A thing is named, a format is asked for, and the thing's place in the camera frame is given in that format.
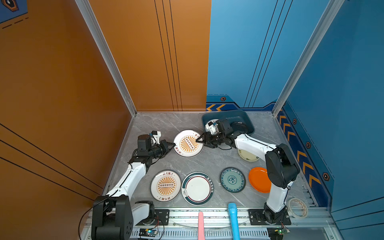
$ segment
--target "white plate with orange sunburst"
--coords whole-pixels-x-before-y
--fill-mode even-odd
[[[204,144],[196,142],[200,134],[193,130],[184,130],[176,135],[173,142],[175,152],[182,157],[194,157],[203,149]]]
[[[151,182],[151,194],[159,202],[169,202],[180,192],[180,176],[172,170],[163,170]]]

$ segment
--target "orange wall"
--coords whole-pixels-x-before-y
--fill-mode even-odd
[[[76,239],[131,116],[74,0],[28,1],[0,39],[0,238]]]
[[[90,3],[138,111],[205,110],[211,1]]]

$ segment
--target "black mounting plate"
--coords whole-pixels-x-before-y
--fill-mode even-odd
[[[164,226],[168,225],[168,220],[169,220],[169,209],[155,209],[155,216],[159,217],[159,227],[161,227],[163,224]],[[143,226],[145,225],[144,220],[140,221],[137,226]]]
[[[272,225],[266,222],[266,218],[263,214],[264,209],[248,209],[249,220],[251,225]],[[289,218],[288,212],[285,212],[283,218],[284,225],[291,225],[291,220]]]

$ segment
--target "orange plate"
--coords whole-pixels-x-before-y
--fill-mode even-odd
[[[259,192],[269,193],[271,191],[271,180],[268,178],[266,169],[263,167],[252,168],[248,174],[252,187]]]

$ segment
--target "robotic arm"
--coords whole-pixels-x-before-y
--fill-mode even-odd
[[[165,157],[175,146],[174,143],[161,140],[161,133],[152,131],[150,134],[137,138],[137,149],[133,152],[129,167],[122,178],[105,196],[95,200],[92,215],[92,239],[121,240],[129,239],[132,227],[143,219],[155,218],[152,201],[136,202],[131,208],[129,199],[132,197],[139,181],[153,164],[153,159]],[[115,214],[109,214],[112,208]]]
[[[205,128],[207,132],[196,142],[204,143],[210,148],[225,143],[265,160],[268,178],[272,182],[268,200],[264,205],[265,220],[270,224],[282,221],[286,214],[285,199],[288,190],[300,172],[289,147],[285,144],[269,144],[248,136],[242,131],[247,127],[240,122],[230,124],[226,119],[211,121]]]

